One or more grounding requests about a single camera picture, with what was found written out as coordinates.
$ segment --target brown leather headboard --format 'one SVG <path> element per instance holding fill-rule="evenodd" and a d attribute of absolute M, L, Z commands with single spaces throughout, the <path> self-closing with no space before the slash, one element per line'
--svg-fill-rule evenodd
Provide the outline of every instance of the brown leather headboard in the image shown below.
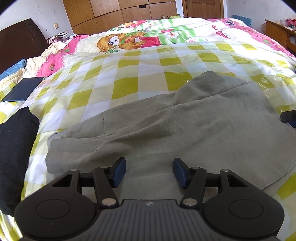
<path fill-rule="evenodd" d="M 48 47 L 45 37 L 32 19 L 0 31 L 0 73 L 18 61 L 40 56 Z"/>

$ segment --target yellow and white checkered fabric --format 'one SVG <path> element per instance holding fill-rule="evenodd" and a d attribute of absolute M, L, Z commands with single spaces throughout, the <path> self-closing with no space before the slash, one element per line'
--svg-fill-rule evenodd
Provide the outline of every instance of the yellow and white checkered fabric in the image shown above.
<path fill-rule="evenodd" d="M 69 55 L 64 62 L 65 67 L 43 80 L 22 105 L 29 106 L 40 119 L 22 198 L 51 178 L 46 176 L 45 157 L 46 141 L 53 132 L 127 102 L 174 92 L 206 71 L 256 81 L 279 113 L 296 109 L 294 59 L 250 44 L 182 43 L 111 54 Z M 296 174 L 274 197 L 286 214 L 281 237 L 296 240 Z M 3 241 L 20 238 L 12 217 L 1 214 L 0 221 Z"/>

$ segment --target beige cloth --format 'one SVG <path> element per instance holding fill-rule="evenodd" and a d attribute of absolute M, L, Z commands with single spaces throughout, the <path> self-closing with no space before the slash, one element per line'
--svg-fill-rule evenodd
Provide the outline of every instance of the beige cloth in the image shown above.
<path fill-rule="evenodd" d="M 91 172 L 119 157 L 120 199 L 181 199 L 172 162 L 208 172 L 230 169 L 273 195 L 293 174 L 296 132 L 280 121 L 255 82 L 206 72 L 176 93 L 109 109 L 52 135 L 46 165 L 60 175 Z"/>

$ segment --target black fabric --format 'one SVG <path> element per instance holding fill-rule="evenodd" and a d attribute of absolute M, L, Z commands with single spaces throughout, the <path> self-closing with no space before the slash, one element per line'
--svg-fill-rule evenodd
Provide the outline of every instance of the black fabric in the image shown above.
<path fill-rule="evenodd" d="M 18 110 L 0 124 L 0 210 L 14 216 L 20 202 L 29 157 L 39 119 L 29 107 Z"/>

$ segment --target white flower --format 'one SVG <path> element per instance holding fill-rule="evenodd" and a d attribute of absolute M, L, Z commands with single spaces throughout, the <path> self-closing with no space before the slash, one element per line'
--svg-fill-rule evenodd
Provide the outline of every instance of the white flower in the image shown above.
<path fill-rule="evenodd" d="M 166 33 L 164 33 L 163 35 L 165 35 L 165 36 L 167 36 L 167 37 L 169 37 L 169 38 L 172 38 L 172 39 L 176 39 L 176 38 L 178 38 L 178 36 L 179 36 L 180 34 L 175 33 L 175 32 L 172 32 L 172 33 L 168 33 L 168 32 L 166 32 Z"/>
<path fill-rule="evenodd" d="M 186 39 L 186 43 L 193 43 L 193 42 L 195 42 L 195 39 L 192 39 L 192 38 Z"/>

